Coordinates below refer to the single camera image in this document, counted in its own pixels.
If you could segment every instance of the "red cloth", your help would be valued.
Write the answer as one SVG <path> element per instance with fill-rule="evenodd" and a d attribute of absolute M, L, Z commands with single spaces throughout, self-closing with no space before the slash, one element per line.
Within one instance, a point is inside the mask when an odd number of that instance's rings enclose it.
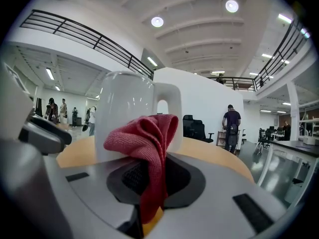
<path fill-rule="evenodd" d="M 113 130 L 104 142 L 106 150 L 148 161 L 150 182 L 141 195 L 141 219 L 146 224 L 167 197 L 165 183 L 166 150 L 178 125 L 174 115 L 141 116 Z"/>

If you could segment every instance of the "white mug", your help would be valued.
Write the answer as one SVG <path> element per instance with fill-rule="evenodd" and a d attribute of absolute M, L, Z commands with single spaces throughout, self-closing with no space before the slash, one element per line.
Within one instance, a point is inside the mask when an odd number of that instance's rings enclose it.
<path fill-rule="evenodd" d="M 116 151 L 105 150 L 103 144 L 111 131 L 140 116 L 157 114 L 158 102 L 165 100 L 168 112 L 178 117 L 175 136 L 168 151 L 177 151 L 182 142 L 182 112 L 179 88 L 172 84 L 155 83 L 133 72 L 111 72 L 102 83 L 95 120 L 95 149 L 97 162 L 126 157 Z"/>

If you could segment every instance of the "round table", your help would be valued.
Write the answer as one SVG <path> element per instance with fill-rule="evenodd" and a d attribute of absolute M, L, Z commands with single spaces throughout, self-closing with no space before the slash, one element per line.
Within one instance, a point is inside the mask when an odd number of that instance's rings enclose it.
<path fill-rule="evenodd" d="M 229 167 L 254 183 L 249 169 L 238 157 L 212 143 L 184 137 L 176 153 Z M 57 156 L 56 160 L 61 168 L 96 164 L 94 136 L 71 143 Z"/>

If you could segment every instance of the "balcony railing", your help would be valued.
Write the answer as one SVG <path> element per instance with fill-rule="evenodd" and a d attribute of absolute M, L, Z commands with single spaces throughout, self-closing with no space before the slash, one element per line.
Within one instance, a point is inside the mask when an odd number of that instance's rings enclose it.
<path fill-rule="evenodd" d="M 256 90 L 267 84 L 268 81 L 275 77 L 277 72 L 289 63 L 289 60 L 300 51 L 307 40 L 307 36 L 308 34 L 298 19 L 290 23 L 283 40 L 272 58 L 269 59 L 259 75 L 254 78 Z"/>
<path fill-rule="evenodd" d="M 256 91 L 256 83 L 252 78 L 243 78 L 243 77 L 208 77 L 214 81 L 217 81 L 227 87 L 232 88 L 233 90 L 241 91 Z"/>
<path fill-rule="evenodd" d="M 76 41 L 114 59 L 135 73 L 153 79 L 153 70 L 125 48 L 90 27 L 69 18 L 42 10 L 32 10 L 20 27 L 41 30 Z"/>

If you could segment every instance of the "round ceiling light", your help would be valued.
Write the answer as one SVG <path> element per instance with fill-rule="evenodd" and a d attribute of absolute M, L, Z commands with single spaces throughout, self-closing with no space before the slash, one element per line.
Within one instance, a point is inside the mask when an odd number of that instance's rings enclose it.
<path fill-rule="evenodd" d="M 229 11 L 229 12 L 236 12 L 238 11 L 238 3 L 235 1 L 235 0 L 228 0 L 226 2 L 226 9 Z"/>
<path fill-rule="evenodd" d="M 164 20 L 161 17 L 154 17 L 152 18 L 151 23 L 155 27 L 161 27 L 164 24 Z"/>

